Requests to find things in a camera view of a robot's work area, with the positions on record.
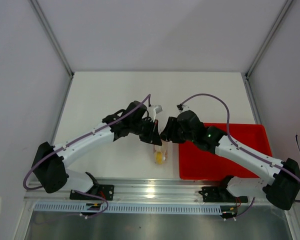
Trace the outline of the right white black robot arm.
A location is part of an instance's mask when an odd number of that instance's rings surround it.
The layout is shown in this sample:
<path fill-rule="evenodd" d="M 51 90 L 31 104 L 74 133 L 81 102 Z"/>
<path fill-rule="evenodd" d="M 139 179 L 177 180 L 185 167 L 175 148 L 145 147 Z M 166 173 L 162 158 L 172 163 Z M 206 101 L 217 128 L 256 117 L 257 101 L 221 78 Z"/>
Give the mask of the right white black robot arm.
<path fill-rule="evenodd" d="M 290 210 L 300 191 L 299 164 L 265 155 L 233 138 L 216 126 L 205 126 L 191 110 L 169 117 L 160 138 L 166 142 L 193 143 L 201 151 L 226 158 L 258 176 L 259 179 L 233 176 L 218 189 L 224 202 L 235 197 L 265 197 L 282 210 Z"/>

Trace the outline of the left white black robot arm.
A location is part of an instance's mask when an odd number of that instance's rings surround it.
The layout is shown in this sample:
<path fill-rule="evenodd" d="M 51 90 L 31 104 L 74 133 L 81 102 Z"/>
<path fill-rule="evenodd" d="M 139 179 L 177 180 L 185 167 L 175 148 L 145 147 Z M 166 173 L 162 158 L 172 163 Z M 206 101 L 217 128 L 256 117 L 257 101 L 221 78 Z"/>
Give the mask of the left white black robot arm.
<path fill-rule="evenodd" d="M 126 109 L 120 109 L 102 119 L 87 133 L 63 144 L 42 143 L 36 152 L 32 170 L 46 193 L 70 190 L 82 194 L 87 200 L 102 196 L 103 190 L 96 178 L 89 172 L 69 170 L 69 166 L 96 147 L 112 143 L 129 134 L 139 137 L 143 143 L 161 146 L 156 119 L 162 111 L 160 105 L 145 106 L 139 101 L 131 102 Z"/>

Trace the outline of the yellow toy pepper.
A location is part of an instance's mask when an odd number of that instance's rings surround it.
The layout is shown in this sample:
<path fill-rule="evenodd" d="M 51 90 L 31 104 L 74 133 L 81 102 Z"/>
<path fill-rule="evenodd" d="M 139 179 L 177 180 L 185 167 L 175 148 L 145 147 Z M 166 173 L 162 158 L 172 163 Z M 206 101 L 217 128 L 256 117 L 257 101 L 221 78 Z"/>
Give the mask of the yellow toy pepper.
<path fill-rule="evenodd" d="M 163 154 L 161 152 L 155 152 L 154 153 L 154 161 L 156 164 L 161 165 L 163 163 L 162 161 Z"/>

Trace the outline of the clear zip top bag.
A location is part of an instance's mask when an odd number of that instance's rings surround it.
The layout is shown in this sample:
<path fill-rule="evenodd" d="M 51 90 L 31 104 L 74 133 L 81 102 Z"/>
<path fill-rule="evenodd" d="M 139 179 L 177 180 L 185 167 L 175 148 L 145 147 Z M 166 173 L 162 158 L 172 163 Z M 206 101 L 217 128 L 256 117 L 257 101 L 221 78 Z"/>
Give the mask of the clear zip top bag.
<path fill-rule="evenodd" d="M 165 165 L 173 159 L 174 143 L 171 139 L 160 138 L 161 145 L 153 146 L 154 162 L 157 165 Z"/>

